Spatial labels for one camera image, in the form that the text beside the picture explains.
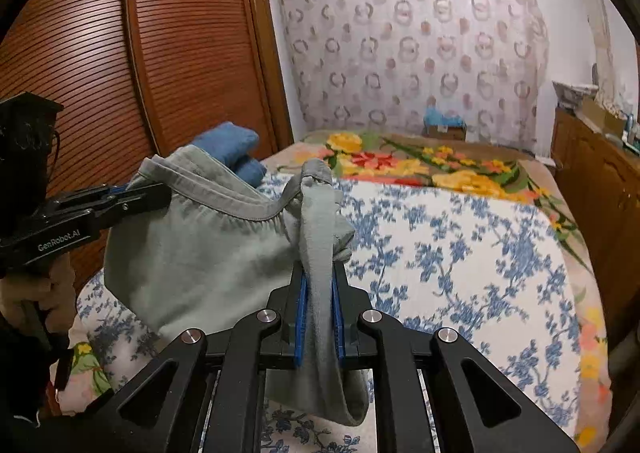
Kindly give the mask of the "left hand holding gripper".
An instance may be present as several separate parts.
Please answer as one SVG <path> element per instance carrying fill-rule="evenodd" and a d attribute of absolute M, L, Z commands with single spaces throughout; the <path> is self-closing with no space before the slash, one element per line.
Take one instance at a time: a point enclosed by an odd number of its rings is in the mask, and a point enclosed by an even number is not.
<path fill-rule="evenodd" d="M 39 279 L 2 277 L 1 314 L 17 329 L 27 329 L 23 303 L 36 303 L 47 314 L 47 331 L 66 334 L 76 317 L 75 271 L 70 255 L 58 256 Z"/>

